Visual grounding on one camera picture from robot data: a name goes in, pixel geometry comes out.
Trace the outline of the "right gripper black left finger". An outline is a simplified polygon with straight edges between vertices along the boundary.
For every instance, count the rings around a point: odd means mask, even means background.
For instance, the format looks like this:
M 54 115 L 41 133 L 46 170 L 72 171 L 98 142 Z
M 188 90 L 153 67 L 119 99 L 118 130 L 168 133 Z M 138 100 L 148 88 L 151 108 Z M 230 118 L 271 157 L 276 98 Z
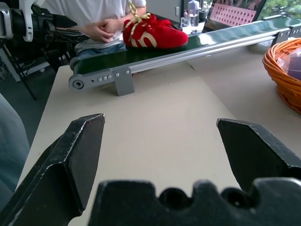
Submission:
M 38 158 L 0 213 L 3 226 L 66 226 L 82 215 L 94 184 L 104 114 L 80 117 Z

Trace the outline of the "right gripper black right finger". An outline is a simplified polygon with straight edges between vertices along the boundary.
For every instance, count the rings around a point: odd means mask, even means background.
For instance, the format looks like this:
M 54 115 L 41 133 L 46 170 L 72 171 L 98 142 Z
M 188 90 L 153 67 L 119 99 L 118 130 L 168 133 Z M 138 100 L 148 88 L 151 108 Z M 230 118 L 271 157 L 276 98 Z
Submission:
M 301 159 L 260 124 L 218 119 L 232 173 L 242 190 L 257 178 L 301 178 Z

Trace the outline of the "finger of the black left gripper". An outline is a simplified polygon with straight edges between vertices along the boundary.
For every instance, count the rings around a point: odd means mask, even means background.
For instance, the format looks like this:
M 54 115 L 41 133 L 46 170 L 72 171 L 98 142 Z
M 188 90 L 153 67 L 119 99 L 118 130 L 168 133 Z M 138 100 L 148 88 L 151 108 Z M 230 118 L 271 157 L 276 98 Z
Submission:
M 89 37 L 87 35 L 73 29 L 55 28 L 48 33 L 49 42 L 80 43 L 88 39 Z

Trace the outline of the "person's right hand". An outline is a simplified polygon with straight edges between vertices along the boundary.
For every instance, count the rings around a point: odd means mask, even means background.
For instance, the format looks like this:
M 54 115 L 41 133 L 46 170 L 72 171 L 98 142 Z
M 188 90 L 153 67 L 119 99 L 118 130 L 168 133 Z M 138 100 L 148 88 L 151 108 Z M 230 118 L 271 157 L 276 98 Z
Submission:
M 107 33 L 106 31 L 102 30 L 102 27 L 106 25 L 105 21 L 95 22 L 88 24 L 86 26 L 78 28 L 80 32 L 87 35 L 90 39 L 93 39 L 98 42 L 108 43 L 113 33 Z

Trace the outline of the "person's left hand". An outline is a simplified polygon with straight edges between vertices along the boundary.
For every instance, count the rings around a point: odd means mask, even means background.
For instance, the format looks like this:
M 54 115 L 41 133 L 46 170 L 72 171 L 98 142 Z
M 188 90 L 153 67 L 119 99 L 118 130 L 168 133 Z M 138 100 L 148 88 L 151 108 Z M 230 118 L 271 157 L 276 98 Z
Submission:
M 101 30 L 101 42 L 109 43 L 118 40 L 125 21 L 125 17 L 118 19 L 105 19 L 101 21 L 98 25 Z

